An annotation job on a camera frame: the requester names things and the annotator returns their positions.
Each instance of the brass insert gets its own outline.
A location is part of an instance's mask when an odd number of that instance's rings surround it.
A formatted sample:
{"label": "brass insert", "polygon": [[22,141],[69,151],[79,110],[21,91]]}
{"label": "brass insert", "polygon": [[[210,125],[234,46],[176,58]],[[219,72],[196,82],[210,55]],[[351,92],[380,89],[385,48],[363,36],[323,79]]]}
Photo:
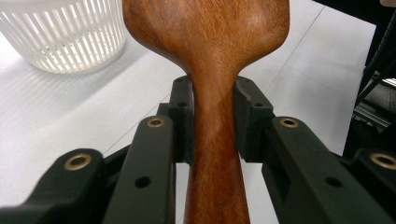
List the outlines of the brass insert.
{"label": "brass insert", "polygon": [[280,121],[280,123],[283,126],[288,127],[288,128],[297,128],[298,127],[298,122],[297,122],[297,120],[294,120],[294,119],[282,119]]}
{"label": "brass insert", "polygon": [[396,159],[381,153],[373,153],[370,159],[377,165],[390,170],[396,170]]}
{"label": "brass insert", "polygon": [[151,128],[159,128],[165,124],[164,119],[154,118],[148,121],[148,126]]}
{"label": "brass insert", "polygon": [[86,167],[91,163],[92,157],[88,154],[79,153],[64,163],[64,169],[68,171],[76,171]]}

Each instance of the white floor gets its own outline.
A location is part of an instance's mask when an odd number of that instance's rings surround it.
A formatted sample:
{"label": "white floor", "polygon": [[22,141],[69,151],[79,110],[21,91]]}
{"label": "white floor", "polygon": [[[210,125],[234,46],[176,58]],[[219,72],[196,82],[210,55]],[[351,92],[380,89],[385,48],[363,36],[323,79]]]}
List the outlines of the white floor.
{"label": "white floor", "polygon": [[[375,27],[310,0],[290,0],[285,44],[241,72],[260,87],[277,116],[304,121],[341,154]],[[181,69],[131,37],[110,66],[53,75],[27,63],[0,35],[0,206],[22,203],[65,152],[127,146],[139,120],[167,102]],[[243,162],[252,223],[277,223],[259,164]],[[177,165],[177,223],[182,223],[188,165]]]}

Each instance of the black machine part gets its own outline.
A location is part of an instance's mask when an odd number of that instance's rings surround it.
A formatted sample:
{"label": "black machine part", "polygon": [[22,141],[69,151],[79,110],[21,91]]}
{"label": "black machine part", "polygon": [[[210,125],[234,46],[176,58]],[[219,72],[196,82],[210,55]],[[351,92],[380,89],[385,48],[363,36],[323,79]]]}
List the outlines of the black machine part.
{"label": "black machine part", "polygon": [[[233,98],[235,145],[245,161],[262,163],[280,223],[395,222],[395,155],[333,155],[302,121],[275,117],[250,79],[236,80]],[[175,223],[175,163],[193,164],[187,77],[157,114],[105,159],[92,149],[60,157],[24,204],[0,209],[0,223]]]}

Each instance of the white plastic basket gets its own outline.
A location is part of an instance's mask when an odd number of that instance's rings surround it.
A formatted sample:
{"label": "white plastic basket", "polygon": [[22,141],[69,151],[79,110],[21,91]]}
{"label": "white plastic basket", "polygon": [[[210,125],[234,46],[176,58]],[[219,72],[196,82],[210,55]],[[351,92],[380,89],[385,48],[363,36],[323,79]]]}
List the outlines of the white plastic basket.
{"label": "white plastic basket", "polygon": [[0,31],[34,66],[75,73],[117,58],[121,13],[120,0],[0,0]]}

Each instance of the wood grain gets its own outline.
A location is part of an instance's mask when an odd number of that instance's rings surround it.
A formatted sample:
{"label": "wood grain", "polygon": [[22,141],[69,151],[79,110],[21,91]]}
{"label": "wood grain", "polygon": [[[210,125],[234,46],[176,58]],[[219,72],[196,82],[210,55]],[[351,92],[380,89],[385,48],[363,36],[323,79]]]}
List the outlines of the wood grain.
{"label": "wood grain", "polygon": [[123,0],[123,15],[134,39],[179,65],[193,84],[195,163],[184,222],[249,223],[233,144],[233,84],[284,42],[289,0]]}

